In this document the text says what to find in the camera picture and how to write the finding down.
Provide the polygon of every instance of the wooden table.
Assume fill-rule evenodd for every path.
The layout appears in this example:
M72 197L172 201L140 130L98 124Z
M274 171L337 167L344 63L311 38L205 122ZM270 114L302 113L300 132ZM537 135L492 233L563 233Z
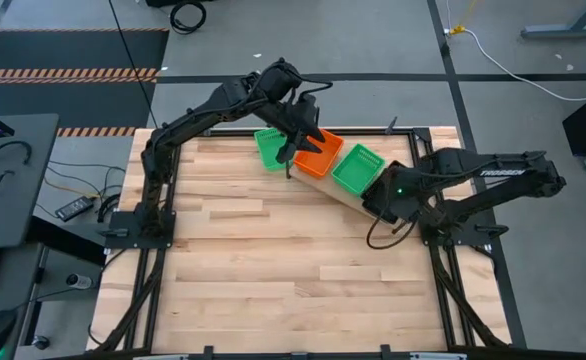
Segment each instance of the wooden table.
M150 133L135 134L123 210L140 199L139 154ZM436 150L460 146L454 127L433 127L431 134ZM345 137L345 150L355 143L387 163L412 163L406 136ZM467 183L445 196L471 193ZM370 352L380 344L393 351L446 349L419 232L390 250L369 249L370 217L283 172L267 172L252 137L186 143L174 208L176 235L164 268L154 354L201 353L205 345L217 353ZM379 241L389 238L388 228L376 231ZM457 252L469 302L508 342L491 261L467 247ZM104 274L93 319L98 339L130 304L138 256L127 251ZM457 308L449 303L461 339ZM140 314L138 329L146 311Z

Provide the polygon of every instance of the gray floor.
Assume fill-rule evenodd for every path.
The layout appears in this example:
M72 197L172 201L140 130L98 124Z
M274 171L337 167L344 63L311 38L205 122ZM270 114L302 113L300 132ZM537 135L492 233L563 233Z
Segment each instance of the gray floor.
M448 27L446 2L437 3ZM450 0L454 22L469 3ZM167 26L166 15L147 8L144 1L114 4L123 27ZM525 41L518 34L524 25L571 21L585 5L586 0L486 0L478 2L465 25L490 54L515 72L580 73L586 72L586 39ZM219 0L206 7L209 19L200 32L171 33L163 75L243 74L280 56L305 73L444 71L422 0ZM0 27L111 28L114 22L104 0L13 0ZM458 73L500 72L479 54L469 36L454 37L451 47ZM586 96L586 82L544 85L563 95ZM213 88L158 85L153 99L158 121L170 122L205 100ZM529 347L586 351L586 172L571 156L561 127L580 104L513 82L462 83L461 90L480 151L547 150L567 179L568 186L558 196L520 199L497 208L496 216L511 228L503 243ZM444 82L338 82L318 100L324 125L386 125L394 116L398 125L458 125ZM255 118L228 124L259 125ZM53 159L124 166L130 141L60 139ZM103 169L55 168L96 184L104 181ZM49 180L82 186L53 174ZM121 175L113 173L110 184L118 181ZM39 202L55 209L74 198L44 187ZM76 221L94 221L94 214ZM92 311L90 299L46 304L38 333L51 336L54 346L44 352L25 348L20 359L82 351ZM61 316L72 318L73 325L60 328Z

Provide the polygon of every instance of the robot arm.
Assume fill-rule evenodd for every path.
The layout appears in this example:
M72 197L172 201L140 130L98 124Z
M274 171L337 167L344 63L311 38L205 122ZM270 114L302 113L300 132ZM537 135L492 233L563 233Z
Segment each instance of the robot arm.
M159 237L165 232L162 211L159 208L163 185L174 175L174 157L181 144L212 128L220 122L232 122L255 114L264 122L278 129L287 137L277 160L290 160L295 151L320 152L307 140L307 135L324 142L316 125L318 108L310 93L332 86L302 92L293 103L296 89L305 81L295 67L280 59L262 74L251 73L246 77L223 83L211 97L196 109L188 109L186 115L170 125L153 131L142 152L142 164L146 175L142 201L135 208L142 236ZM281 100L287 93L291 97Z
M469 217L518 197L551 197L566 185L544 152L480 155L444 148L419 159L413 168L393 162L362 195L363 206L381 219L420 223L450 237ZM499 185L463 200L429 199L473 177L504 177Z

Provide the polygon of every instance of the green basket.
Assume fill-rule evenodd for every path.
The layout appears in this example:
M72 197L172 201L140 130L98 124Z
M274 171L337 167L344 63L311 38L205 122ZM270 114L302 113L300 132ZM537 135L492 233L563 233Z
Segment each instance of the green basket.
M262 164L268 171L284 169L286 164L280 164L275 160L277 152L286 142L286 137L282 135L277 129L266 129L256 131L253 134L257 149L262 158Z
M384 159L364 145L357 144L331 174L350 193L360 195L383 167Z

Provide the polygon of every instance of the orange plastic bin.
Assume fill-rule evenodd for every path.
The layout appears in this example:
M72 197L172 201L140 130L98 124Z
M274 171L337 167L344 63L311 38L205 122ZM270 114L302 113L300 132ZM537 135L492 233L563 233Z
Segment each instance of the orange plastic bin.
M324 129L320 129L320 131L322 132L322 135L324 135L324 143L321 143L310 136L307 137L307 139L319 147L322 150L322 153L317 154L308 151L299 151L294 161L295 165L297 165L300 170L318 179L329 172L337 158L337 154L340 153L342 145L344 145L343 138L333 135Z

